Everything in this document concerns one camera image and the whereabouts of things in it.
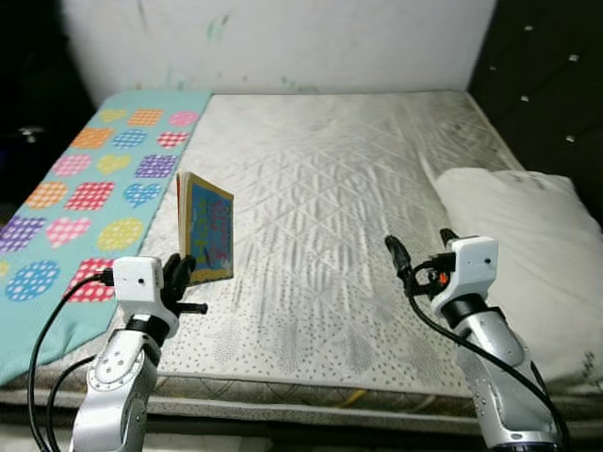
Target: white pillow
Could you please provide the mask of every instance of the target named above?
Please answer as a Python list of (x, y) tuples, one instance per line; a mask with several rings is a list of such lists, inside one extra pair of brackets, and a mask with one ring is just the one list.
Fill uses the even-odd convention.
[(498, 240), (499, 306), (548, 381), (603, 380), (603, 236), (569, 179), (450, 169), (435, 184), (453, 230)]

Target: book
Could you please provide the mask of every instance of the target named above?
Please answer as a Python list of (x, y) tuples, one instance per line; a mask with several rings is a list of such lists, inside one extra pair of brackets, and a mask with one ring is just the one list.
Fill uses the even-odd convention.
[(176, 192), (180, 254), (197, 260), (190, 282), (232, 278), (234, 196), (188, 171), (176, 174)]

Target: white quilted mattress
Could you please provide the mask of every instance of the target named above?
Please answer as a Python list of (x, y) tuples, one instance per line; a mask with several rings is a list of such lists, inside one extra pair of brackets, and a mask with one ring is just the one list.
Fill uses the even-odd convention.
[[(180, 167), (235, 194), (235, 277), (187, 291), (209, 312), (183, 315), (164, 346), (151, 411), (400, 412), (439, 396), (433, 412), (462, 400), (470, 413), (453, 345), (416, 319), (383, 244), (397, 235), (416, 263), (441, 250), (448, 219), (419, 157), (436, 173), (520, 169), (461, 92), (214, 96)], [(141, 254), (177, 250), (172, 184)], [(103, 340), (45, 366), (40, 385)]]

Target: black headboard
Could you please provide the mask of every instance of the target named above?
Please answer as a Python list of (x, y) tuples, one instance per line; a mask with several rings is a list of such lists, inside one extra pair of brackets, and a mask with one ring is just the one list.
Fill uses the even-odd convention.
[(498, 0), (469, 88), (528, 170), (603, 224), (603, 1)]

